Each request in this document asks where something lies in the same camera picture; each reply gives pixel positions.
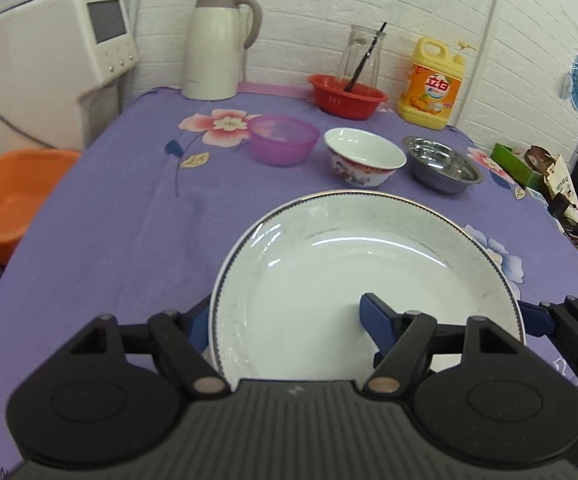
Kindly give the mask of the white blue-rimmed plate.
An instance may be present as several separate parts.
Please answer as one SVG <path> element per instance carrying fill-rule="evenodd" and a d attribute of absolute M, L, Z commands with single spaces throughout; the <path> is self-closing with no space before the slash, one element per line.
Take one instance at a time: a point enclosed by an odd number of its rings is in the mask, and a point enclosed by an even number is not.
<path fill-rule="evenodd" d="M 237 240 L 216 278 L 209 350 L 242 379 L 363 382 L 377 344 L 359 301 L 442 324 L 472 315 L 525 330 L 512 287 L 484 244 L 443 214 L 379 192 L 332 191 L 284 204 Z"/>

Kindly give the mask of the stainless steel bowl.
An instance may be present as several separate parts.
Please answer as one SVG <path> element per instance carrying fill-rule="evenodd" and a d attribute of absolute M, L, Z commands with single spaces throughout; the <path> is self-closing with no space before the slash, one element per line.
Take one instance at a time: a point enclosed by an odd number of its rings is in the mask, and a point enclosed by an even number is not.
<path fill-rule="evenodd" d="M 466 156 L 446 144 L 421 136 L 406 136 L 403 147 L 409 173 L 432 191 L 457 195 L 483 180 Z"/>

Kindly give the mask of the white red-patterned bowl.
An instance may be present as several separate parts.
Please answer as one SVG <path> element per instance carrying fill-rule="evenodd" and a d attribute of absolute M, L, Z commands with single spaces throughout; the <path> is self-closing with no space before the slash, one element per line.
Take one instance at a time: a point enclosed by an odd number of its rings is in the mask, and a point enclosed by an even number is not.
<path fill-rule="evenodd" d="M 379 188 L 407 162 L 406 154 L 396 144 L 361 129 L 329 129 L 324 142 L 333 173 L 355 188 Z"/>

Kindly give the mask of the purple plastic bowl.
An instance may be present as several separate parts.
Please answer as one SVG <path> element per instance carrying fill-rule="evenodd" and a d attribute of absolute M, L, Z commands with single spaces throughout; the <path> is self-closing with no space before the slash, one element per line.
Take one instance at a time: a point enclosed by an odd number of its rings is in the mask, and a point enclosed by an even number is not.
<path fill-rule="evenodd" d="M 321 138 L 318 128 L 304 120 L 283 115 L 261 115 L 248 124 L 253 157 L 274 167 L 300 165 Z"/>

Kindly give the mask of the cream tote bag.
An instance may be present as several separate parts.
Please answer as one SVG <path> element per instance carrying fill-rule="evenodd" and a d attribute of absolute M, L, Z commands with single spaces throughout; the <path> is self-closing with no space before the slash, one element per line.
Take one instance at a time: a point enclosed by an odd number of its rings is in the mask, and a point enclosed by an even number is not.
<path fill-rule="evenodd" d="M 546 157 L 543 177 L 556 211 L 572 224 L 578 224 L 578 199 L 568 167 L 561 156 Z"/>

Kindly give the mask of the green box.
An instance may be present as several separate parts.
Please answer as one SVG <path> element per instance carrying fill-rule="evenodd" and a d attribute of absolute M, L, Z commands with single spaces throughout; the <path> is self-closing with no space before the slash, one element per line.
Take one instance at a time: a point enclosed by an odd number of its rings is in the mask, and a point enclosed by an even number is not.
<path fill-rule="evenodd" d="M 521 188 L 531 188 L 534 191 L 542 191 L 545 187 L 543 176 L 528 166 L 519 156 L 513 153 L 506 145 L 496 143 L 490 158 Z"/>

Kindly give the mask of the orange plastic basin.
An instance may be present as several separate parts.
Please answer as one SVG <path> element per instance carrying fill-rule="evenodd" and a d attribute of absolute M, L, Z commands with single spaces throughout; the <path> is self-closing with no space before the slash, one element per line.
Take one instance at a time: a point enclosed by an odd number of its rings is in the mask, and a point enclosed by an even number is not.
<path fill-rule="evenodd" d="M 0 265 L 4 266 L 36 213 L 80 158 L 70 150 L 30 148 L 0 156 Z"/>

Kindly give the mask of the red plastic basket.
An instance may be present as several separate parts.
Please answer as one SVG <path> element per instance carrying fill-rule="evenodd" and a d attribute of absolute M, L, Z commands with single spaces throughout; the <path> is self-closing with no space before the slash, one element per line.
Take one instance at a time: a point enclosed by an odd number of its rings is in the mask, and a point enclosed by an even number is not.
<path fill-rule="evenodd" d="M 307 78 L 313 88 L 314 102 L 324 112 L 345 119 L 364 120 L 388 101 L 385 92 L 366 84 L 356 84 L 347 92 L 345 79 L 336 76 L 314 74 Z"/>

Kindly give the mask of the yellow detergent bottle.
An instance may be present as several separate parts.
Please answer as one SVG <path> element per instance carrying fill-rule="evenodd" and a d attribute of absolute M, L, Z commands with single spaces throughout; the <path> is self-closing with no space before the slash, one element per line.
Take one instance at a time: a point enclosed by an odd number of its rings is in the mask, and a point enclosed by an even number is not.
<path fill-rule="evenodd" d="M 397 113 L 405 122 L 431 130 L 442 130 L 449 122 L 464 75 L 464 51 L 471 44 L 459 41 L 454 53 L 442 41 L 421 37 L 413 54 L 406 86 L 397 102 Z"/>

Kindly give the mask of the white thermos jug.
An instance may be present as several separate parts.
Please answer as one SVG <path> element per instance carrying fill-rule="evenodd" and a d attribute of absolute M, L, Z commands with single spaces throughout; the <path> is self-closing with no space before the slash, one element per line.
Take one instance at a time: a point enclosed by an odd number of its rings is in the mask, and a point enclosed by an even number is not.
<path fill-rule="evenodd" d="M 255 0 L 196 0 L 187 26 L 182 95 L 198 101 L 236 96 L 240 58 L 263 20 Z"/>

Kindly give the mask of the white water dispenser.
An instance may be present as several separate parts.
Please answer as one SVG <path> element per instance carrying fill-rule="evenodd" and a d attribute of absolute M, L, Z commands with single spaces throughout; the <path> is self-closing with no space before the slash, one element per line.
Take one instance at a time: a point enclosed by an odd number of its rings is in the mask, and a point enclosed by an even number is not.
<path fill-rule="evenodd" d="M 0 156 L 86 150 L 138 63 L 126 0 L 33 0 L 0 14 Z"/>

